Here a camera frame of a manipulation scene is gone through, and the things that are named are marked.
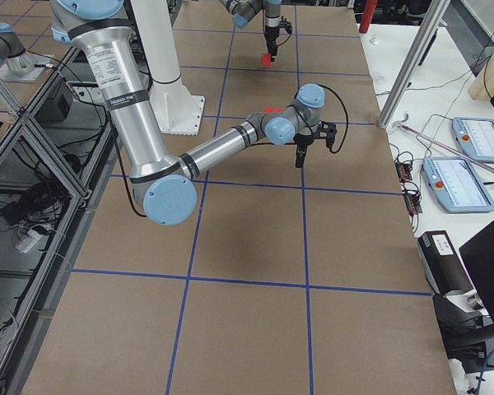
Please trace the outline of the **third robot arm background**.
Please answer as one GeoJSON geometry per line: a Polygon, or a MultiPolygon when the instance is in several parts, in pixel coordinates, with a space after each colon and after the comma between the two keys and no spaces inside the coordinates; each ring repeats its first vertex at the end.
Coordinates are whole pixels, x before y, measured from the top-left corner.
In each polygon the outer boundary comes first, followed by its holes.
{"type": "Polygon", "coordinates": [[[13,28],[0,22],[0,78],[9,82],[35,82],[52,68],[50,58],[29,53],[13,28]]]}

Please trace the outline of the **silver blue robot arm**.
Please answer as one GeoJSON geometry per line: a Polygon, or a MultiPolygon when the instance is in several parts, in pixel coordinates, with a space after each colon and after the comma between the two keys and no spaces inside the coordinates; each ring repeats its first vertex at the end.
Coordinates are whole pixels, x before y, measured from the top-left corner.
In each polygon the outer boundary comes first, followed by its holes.
{"type": "Polygon", "coordinates": [[[131,161],[131,199],[159,225],[177,225],[196,207],[193,181],[205,170],[258,144],[296,146],[296,166],[322,140],[333,154],[345,137],[321,119],[327,86],[303,85],[275,113],[251,114],[221,136],[174,155],[164,135],[194,135],[205,99],[182,81],[164,1],[53,1],[55,40],[80,49],[131,161]]]}
{"type": "Polygon", "coordinates": [[[269,65],[277,57],[278,48],[292,35],[292,23],[282,16],[282,2],[278,0],[222,0],[219,3],[231,15],[235,27],[245,28],[259,13],[263,15],[263,37],[267,52],[261,56],[261,63],[269,65]]]}

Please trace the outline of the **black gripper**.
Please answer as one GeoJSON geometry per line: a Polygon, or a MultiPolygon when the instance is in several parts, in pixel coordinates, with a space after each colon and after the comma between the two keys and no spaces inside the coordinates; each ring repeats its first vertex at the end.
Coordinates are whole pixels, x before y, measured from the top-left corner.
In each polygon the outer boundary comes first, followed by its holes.
{"type": "Polygon", "coordinates": [[[316,125],[316,129],[312,128],[307,134],[297,133],[293,137],[296,147],[296,161],[295,167],[302,168],[305,162],[305,149],[312,145],[316,140],[324,140],[325,146],[329,149],[333,149],[335,138],[337,135],[337,127],[335,123],[320,121],[316,125]]]}
{"type": "Polygon", "coordinates": [[[269,44],[269,53],[272,57],[277,56],[277,39],[280,35],[280,31],[284,30],[289,36],[292,35],[292,24],[284,16],[270,16],[265,15],[263,17],[263,35],[269,44]]]}

